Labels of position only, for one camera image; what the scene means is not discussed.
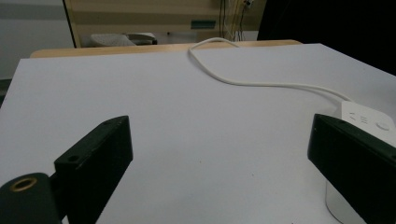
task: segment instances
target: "white table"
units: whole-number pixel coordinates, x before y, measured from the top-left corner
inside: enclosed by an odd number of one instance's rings
[[[204,49],[225,77],[320,85],[396,120],[396,77],[321,45]],[[187,52],[22,60],[0,110],[0,183],[53,162],[100,122],[131,121],[134,160],[98,223],[338,223],[306,156],[322,92],[235,87]]]

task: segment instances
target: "wall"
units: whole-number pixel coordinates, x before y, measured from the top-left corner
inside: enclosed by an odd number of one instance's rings
[[[62,0],[0,0],[0,79],[39,49],[73,48]]]

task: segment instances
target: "white power strip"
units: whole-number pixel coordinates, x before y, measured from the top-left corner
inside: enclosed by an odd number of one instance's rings
[[[334,116],[366,131],[393,147],[396,147],[395,125],[392,118],[388,115],[364,105],[344,101],[338,107]],[[349,205],[347,200],[329,181],[327,181],[326,186],[326,204],[329,211],[341,223],[365,223],[358,213],[356,213]]]

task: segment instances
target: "power cord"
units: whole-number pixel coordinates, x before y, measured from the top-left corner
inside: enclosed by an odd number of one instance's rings
[[[202,66],[202,68],[207,72],[208,75],[213,77],[214,79],[227,83],[230,85],[235,85],[235,86],[246,86],[246,87],[283,87],[283,88],[293,88],[293,89],[309,89],[309,90],[315,90],[315,91],[325,91],[327,93],[333,94],[335,96],[338,96],[339,98],[353,102],[352,99],[349,97],[345,96],[344,94],[338,92],[338,91],[333,91],[324,87],[320,86],[315,86],[315,85],[307,85],[307,84],[300,84],[300,83],[276,83],[276,82],[244,82],[244,81],[237,81],[237,80],[231,80],[225,77],[221,77],[214,72],[212,72],[207,66],[205,66],[201,60],[195,55],[194,50],[204,44],[207,44],[209,42],[225,42],[228,43],[236,48],[239,48],[237,44],[234,42],[231,42],[227,39],[224,38],[219,38],[219,37],[214,37],[214,38],[209,38],[207,40],[201,41],[197,44],[192,45],[188,49],[188,53],[191,55],[191,57],[198,62]]]

